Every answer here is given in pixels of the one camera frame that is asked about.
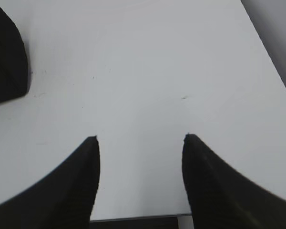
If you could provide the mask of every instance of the black object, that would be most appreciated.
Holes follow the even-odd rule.
[[[28,60],[20,33],[0,8],[0,102],[28,91]]]
[[[178,229],[177,217],[91,222],[90,229]]]
[[[100,177],[96,137],[61,165],[0,205],[0,229],[88,229]]]
[[[286,229],[286,201],[238,173],[196,135],[182,172],[195,229]]]

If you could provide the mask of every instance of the gray wall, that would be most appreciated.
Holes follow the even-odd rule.
[[[286,0],[242,0],[286,87]]]

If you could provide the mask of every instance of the white table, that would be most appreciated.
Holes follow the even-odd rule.
[[[98,135],[93,220],[190,213],[185,135],[286,199],[286,89],[237,0],[0,0],[32,84],[0,104],[0,202]]]

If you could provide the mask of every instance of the dark floor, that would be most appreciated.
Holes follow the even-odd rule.
[[[91,222],[90,229],[178,229],[177,217]]]

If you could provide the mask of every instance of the white tabletop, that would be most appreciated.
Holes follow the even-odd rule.
[[[238,0],[0,0],[32,84],[0,104],[0,202],[98,135],[92,219],[190,213],[183,138],[286,199],[286,89]]]

